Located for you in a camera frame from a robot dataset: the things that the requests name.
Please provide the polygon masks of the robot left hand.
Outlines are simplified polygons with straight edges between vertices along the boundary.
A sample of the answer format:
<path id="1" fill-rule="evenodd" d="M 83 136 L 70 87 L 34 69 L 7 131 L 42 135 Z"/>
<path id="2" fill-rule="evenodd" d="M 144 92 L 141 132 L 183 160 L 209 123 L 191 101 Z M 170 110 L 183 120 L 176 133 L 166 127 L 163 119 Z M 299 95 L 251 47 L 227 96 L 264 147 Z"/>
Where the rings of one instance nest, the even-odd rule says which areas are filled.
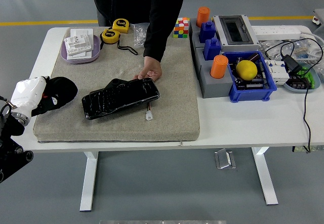
<path id="1" fill-rule="evenodd" d="M 16 84 L 11 102 L 17 107 L 12 109 L 16 118 L 30 119 L 53 109 L 58 100 L 54 96 L 44 96 L 49 77 L 34 77 Z"/>

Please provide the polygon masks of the person's left hand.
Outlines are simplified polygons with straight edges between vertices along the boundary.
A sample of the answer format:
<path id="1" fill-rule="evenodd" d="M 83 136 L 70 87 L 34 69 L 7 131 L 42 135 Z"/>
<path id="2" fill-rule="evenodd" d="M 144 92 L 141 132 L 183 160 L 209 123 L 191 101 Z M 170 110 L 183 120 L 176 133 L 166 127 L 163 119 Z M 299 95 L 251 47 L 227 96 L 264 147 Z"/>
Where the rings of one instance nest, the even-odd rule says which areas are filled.
<path id="1" fill-rule="evenodd" d="M 144 57 L 144 66 L 142 70 L 134 76 L 134 79 L 151 78 L 157 81 L 162 76 L 160 62 L 152 57 Z"/>

